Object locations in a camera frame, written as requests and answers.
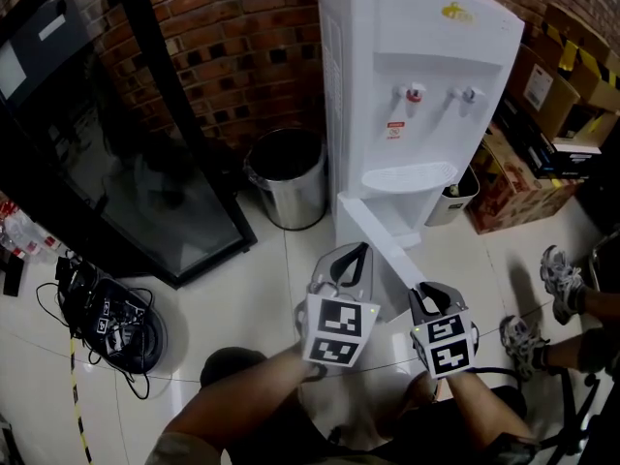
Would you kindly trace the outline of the person's left forearm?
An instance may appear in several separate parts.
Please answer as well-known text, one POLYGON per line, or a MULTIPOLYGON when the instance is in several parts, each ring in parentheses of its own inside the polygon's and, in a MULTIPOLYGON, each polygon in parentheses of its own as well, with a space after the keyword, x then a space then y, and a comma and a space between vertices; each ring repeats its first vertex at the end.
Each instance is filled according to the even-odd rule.
POLYGON ((202 388, 164 432, 192 436, 221 451, 273 415, 312 371, 295 344, 202 388))

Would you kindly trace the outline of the black power brick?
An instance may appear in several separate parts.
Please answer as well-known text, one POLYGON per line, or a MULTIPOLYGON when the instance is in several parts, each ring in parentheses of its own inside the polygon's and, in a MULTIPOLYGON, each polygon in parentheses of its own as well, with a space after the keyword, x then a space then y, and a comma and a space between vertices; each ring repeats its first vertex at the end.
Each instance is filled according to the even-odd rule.
POLYGON ((81 259, 59 257, 55 267, 55 280, 59 286, 70 285, 81 268, 81 259))

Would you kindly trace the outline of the clear bag of plastic bottles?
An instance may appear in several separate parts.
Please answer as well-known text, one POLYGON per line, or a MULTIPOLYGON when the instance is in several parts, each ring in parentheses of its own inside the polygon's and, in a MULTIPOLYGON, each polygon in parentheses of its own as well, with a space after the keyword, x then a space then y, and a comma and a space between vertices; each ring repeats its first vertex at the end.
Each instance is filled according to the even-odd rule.
POLYGON ((0 192, 0 245, 28 263, 54 263, 68 248, 0 192))

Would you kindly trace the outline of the black glass door fridge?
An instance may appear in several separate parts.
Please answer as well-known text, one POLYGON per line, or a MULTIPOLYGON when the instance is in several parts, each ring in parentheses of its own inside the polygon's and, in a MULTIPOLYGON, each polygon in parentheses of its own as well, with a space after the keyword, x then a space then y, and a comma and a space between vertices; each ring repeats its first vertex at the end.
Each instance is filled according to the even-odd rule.
POLYGON ((0 0, 0 188, 116 277, 182 287, 256 238, 172 61, 170 0, 0 0))

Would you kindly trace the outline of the brown box with white label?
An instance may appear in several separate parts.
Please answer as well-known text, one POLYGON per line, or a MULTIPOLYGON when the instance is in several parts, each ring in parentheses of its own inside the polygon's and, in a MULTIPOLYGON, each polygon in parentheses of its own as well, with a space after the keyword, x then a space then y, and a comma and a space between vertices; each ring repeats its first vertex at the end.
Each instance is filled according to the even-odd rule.
POLYGON ((620 123, 620 90, 578 61, 554 69, 522 45, 506 93, 554 144, 601 148, 620 123))

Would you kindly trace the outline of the black printed box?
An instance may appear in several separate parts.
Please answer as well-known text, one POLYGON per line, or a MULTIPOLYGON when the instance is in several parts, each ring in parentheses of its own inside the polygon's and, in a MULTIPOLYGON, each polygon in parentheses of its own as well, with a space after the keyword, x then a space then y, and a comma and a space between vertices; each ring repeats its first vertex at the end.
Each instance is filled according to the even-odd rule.
POLYGON ((494 122, 536 178, 587 179, 599 170, 603 161, 600 150, 570 145, 561 148, 553 144, 507 94, 495 110, 494 122))

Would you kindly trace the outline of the person's black trousers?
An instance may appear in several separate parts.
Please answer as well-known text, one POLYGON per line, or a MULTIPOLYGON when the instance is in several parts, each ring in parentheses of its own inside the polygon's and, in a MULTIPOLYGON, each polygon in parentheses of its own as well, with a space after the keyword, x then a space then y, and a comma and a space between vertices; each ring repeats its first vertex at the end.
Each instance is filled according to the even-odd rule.
MULTIPOLYGON (((521 399, 510 387, 491 389, 522 418, 521 399)), ((369 451, 348 449, 324 437, 296 395, 249 435, 227 445, 232 465, 530 465, 539 444, 501 438, 476 453, 453 431, 441 429, 432 406, 409 397, 409 408, 396 419, 392 438, 369 451)))

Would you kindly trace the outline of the yellow black striped tape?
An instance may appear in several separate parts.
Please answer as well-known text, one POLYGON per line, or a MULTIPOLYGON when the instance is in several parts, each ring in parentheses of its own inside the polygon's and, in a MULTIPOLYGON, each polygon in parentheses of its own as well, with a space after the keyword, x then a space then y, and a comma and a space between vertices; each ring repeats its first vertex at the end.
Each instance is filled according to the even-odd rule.
POLYGON ((85 454, 87 465, 94 465, 92 454, 90 452, 90 448, 88 446, 88 442, 87 442, 87 438, 85 434, 82 412, 81 412, 80 403, 79 403, 78 383, 77 383, 77 378, 76 378, 76 366, 77 366, 76 347, 75 347, 74 339, 75 338, 73 334, 70 335, 70 377, 71 377, 71 387, 72 387, 72 396, 73 396, 73 402, 74 402, 75 416, 77 420, 79 439, 80 439, 81 446, 85 454))

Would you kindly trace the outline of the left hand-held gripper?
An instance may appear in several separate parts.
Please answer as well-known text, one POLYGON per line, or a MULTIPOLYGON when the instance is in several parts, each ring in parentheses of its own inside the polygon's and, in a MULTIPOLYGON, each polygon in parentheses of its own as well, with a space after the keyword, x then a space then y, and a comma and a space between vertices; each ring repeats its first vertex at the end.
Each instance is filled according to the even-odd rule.
POLYGON ((294 310, 295 328, 306 361, 353 367, 369 341, 381 307, 373 292, 373 250, 366 242, 335 248, 322 256, 311 284, 343 287, 344 297, 308 293, 294 310))

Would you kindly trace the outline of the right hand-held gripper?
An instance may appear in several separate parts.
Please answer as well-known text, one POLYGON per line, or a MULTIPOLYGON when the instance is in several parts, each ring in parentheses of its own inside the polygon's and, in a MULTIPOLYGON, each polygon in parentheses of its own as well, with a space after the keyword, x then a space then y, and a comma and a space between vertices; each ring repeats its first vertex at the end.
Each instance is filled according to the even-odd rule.
POLYGON ((424 281, 419 285, 442 315, 429 312, 416 289, 408 291, 414 324, 411 336, 418 358, 435 380, 471 368, 475 358, 474 324, 462 294, 439 282, 424 281))

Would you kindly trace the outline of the person's black shoe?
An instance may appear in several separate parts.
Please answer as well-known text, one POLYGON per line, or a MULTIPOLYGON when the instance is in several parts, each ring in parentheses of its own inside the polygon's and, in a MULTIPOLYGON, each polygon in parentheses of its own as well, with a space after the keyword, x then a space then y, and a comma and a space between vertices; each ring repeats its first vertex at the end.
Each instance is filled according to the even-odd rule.
POLYGON ((266 356, 258 351, 239 347, 220 349, 210 355, 204 363, 200 376, 201 388, 211 386, 265 360, 266 356))

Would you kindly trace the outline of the small white waste bin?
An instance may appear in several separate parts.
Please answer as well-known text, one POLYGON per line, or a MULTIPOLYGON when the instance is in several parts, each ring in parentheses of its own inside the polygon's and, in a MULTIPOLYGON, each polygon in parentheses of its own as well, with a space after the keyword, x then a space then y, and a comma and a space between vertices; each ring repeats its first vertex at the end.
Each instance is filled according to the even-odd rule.
POLYGON ((478 194, 480 184, 471 167, 468 167, 458 183, 446 187, 427 218, 427 227, 451 223, 478 194))

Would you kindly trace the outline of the person's olive shirt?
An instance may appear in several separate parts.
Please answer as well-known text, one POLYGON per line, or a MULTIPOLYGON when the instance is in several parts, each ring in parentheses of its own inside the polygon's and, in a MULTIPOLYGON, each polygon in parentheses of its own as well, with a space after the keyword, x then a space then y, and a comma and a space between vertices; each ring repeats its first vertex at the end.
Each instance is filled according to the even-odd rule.
POLYGON ((221 465, 221 452, 195 436, 163 433, 144 465, 221 465))

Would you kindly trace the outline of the cardboard box with striped tape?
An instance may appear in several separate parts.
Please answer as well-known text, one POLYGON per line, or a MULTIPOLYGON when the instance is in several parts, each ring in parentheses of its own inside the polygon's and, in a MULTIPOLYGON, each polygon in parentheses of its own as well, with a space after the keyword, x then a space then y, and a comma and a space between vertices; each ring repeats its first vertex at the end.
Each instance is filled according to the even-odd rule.
POLYGON ((536 46, 584 103, 620 110, 620 55, 578 15, 549 4, 536 46))

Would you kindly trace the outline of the white water dispenser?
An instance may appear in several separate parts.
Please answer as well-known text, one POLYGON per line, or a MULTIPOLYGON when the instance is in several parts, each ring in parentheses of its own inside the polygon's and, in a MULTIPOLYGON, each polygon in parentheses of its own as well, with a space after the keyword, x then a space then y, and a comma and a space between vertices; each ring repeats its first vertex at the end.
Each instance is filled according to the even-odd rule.
POLYGON ((410 248, 507 84, 523 22, 495 0, 318 0, 329 192, 410 248))

